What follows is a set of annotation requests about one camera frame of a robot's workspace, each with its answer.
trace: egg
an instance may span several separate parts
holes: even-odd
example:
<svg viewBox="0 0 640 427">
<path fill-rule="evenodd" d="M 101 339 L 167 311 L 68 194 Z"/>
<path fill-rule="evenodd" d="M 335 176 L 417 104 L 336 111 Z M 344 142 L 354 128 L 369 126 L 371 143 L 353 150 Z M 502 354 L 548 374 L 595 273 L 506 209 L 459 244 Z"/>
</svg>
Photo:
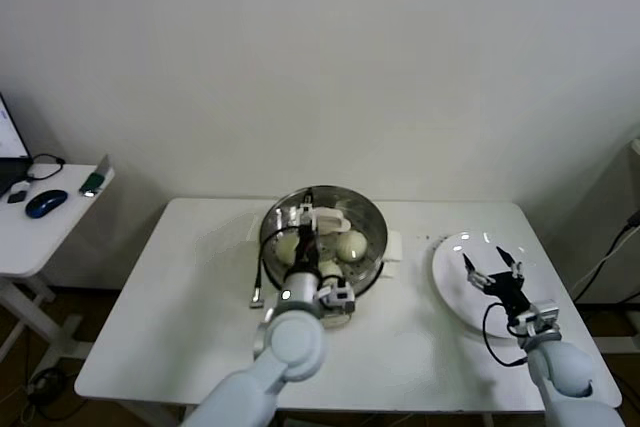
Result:
<svg viewBox="0 0 640 427">
<path fill-rule="evenodd" d="M 338 282 L 333 276 L 343 278 L 342 269 L 340 266 L 336 264 L 333 260 L 323 260 L 318 264 L 318 270 L 320 271 L 320 275 L 324 279 L 325 277 L 332 276 L 331 279 L 328 279 L 326 283 L 323 285 L 331 285 Z"/>
<path fill-rule="evenodd" d="M 291 267 L 296 261 L 296 247 L 300 238 L 296 232 L 284 234 L 276 242 L 276 257 L 284 265 Z"/>
<path fill-rule="evenodd" d="M 357 262 L 367 252 L 367 238 L 357 230 L 350 230 L 338 237 L 336 253 L 344 262 Z"/>
</svg>

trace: desk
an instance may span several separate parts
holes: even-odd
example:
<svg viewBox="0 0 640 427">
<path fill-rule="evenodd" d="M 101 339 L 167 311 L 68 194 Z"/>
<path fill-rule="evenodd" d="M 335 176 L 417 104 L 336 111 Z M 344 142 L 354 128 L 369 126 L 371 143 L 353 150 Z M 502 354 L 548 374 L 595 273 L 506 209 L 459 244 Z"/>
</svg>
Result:
<svg viewBox="0 0 640 427">
<path fill-rule="evenodd" d="M 272 200 L 176 199 L 169 203 L 76 381 L 86 397 L 198 404 L 230 372 L 252 361 L 263 316 L 250 310 L 259 220 Z M 522 211 L 510 203 L 376 202 L 402 234 L 404 260 L 358 299 L 345 327 L 327 331 L 327 360 L 308 381 L 288 385 L 283 409 L 377 412 L 543 410 L 526 366 L 505 369 L 479 333 L 446 307 L 431 281 L 437 245 L 456 232 L 486 230 L 528 250 L 548 297 L 560 307 L 564 339 L 588 353 L 611 406 L 618 390 L 593 339 Z M 228 248 L 229 237 L 237 242 Z M 226 239 L 223 249 L 207 246 Z M 198 261 L 201 252 L 213 259 Z M 494 339 L 503 359 L 522 355 Z"/>
<path fill-rule="evenodd" d="M 42 176 L 55 167 L 36 164 L 31 172 Z M 43 301 L 52 301 L 55 295 L 36 274 L 100 197 L 88 198 L 78 193 L 78 189 L 94 169 L 95 165 L 66 164 L 54 177 L 34 182 L 24 202 L 8 204 L 8 194 L 0 197 L 0 304 L 20 319 L 0 347 L 0 361 L 25 325 L 50 343 L 34 372 L 55 365 L 60 357 L 84 359 L 89 353 L 92 344 L 72 339 L 73 332 L 82 320 L 79 315 L 69 316 L 59 326 L 38 308 Z M 111 182 L 113 175 L 111 171 L 103 188 Z M 24 212 L 26 203 L 41 192 L 51 189 L 67 191 L 69 198 L 41 219 L 27 217 Z M 36 298 L 29 300 L 15 287 L 14 281 L 27 284 L 37 294 Z"/>
</svg>

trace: floor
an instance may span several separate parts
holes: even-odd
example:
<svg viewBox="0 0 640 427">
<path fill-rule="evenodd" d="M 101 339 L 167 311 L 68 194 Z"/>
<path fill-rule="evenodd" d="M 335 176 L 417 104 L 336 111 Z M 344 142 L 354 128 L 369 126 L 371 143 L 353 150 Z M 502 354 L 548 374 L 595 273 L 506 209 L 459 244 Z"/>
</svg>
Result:
<svg viewBox="0 0 640 427">
<path fill-rule="evenodd" d="M 78 340 L 95 340 L 104 324 L 113 304 L 117 298 L 117 293 L 104 291 L 62 291 L 52 304 L 44 306 L 44 310 L 56 321 L 61 322 L 70 313 L 81 313 L 84 321 L 81 324 L 76 338 Z M 614 313 L 589 313 L 586 317 L 587 325 L 594 335 L 631 335 L 633 328 L 626 322 L 620 314 Z M 11 314 L 0 308 L 0 338 L 4 338 L 15 323 Z M 139 427 L 145 425 L 132 414 L 124 410 L 119 405 L 112 402 L 89 401 L 77 414 L 63 422 L 51 422 L 35 414 L 33 420 L 20 421 L 20 414 L 26 405 L 26 395 L 24 391 L 18 390 L 10 395 L 12 391 L 24 385 L 25 361 L 28 361 L 29 369 L 35 368 L 37 361 L 46 349 L 45 343 L 35 334 L 22 334 L 7 358 L 0 363 L 0 427 L 31 425 L 40 427 L 46 425 L 62 426 L 96 426 L 96 427 Z M 625 379 L 635 390 L 640 392 L 640 355 L 610 355 L 606 356 L 606 361 L 612 372 Z M 77 373 L 81 368 L 80 361 L 63 361 L 59 364 L 67 374 Z M 76 396 L 72 390 L 73 379 L 69 380 L 65 394 L 54 404 L 50 405 L 45 415 L 48 417 L 63 417 L 68 412 L 80 405 L 82 399 Z M 628 396 L 634 394 L 627 387 L 621 385 Z M 632 402 L 625 398 L 619 409 L 626 426 L 640 427 L 640 397 L 635 397 L 636 408 Z M 335 427 L 342 426 L 365 426 L 365 427 L 480 427 L 483 425 L 480 415 L 420 415 L 408 416 L 373 413 L 295 413 L 278 412 L 272 422 L 272 426 L 302 426 L 321 424 Z M 494 416 L 496 427 L 533 427 L 542 426 L 542 415 L 499 415 Z"/>
</svg>

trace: metal bowl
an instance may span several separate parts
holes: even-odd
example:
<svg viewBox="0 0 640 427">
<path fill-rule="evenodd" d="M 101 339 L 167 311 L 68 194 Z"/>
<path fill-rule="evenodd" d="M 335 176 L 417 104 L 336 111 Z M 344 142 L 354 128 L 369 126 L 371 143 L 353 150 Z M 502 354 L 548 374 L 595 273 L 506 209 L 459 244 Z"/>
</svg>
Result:
<svg viewBox="0 0 640 427">
<path fill-rule="evenodd" d="M 335 243 L 338 234 L 323 235 L 318 240 L 320 260 L 333 259 L 342 269 L 345 279 L 351 283 L 354 294 L 358 296 L 373 285 L 382 270 L 382 256 L 387 248 L 387 224 L 384 217 L 369 199 L 353 190 L 330 185 L 318 185 L 311 189 L 315 207 L 340 209 L 351 222 L 351 228 L 362 232 L 367 238 L 366 254 L 360 261 L 353 263 L 343 262 L 336 257 Z M 271 207 L 262 220 L 260 243 L 272 232 L 296 225 L 295 212 L 307 190 L 308 187 L 289 194 Z M 275 245 L 281 235 L 283 234 L 269 241 L 262 257 L 267 276 L 277 289 L 284 282 L 284 275 L 288 269 L 275 254 Z"/>
</svg>

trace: computer mouse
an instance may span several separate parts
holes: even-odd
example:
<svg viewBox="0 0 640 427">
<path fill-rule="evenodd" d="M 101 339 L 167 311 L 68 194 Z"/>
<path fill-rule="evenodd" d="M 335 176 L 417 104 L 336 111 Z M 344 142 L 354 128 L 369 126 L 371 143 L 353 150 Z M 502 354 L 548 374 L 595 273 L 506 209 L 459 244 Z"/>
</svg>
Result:
<svg viewBox="0 0 640 427">
<path fill-rule="evenodd" d="M 69 194 L 64 190 L 47 190 L 31 199 L 24 211 L 32 219 L 39 219 L 62 204 L 67 197 Z"/>
</svg>

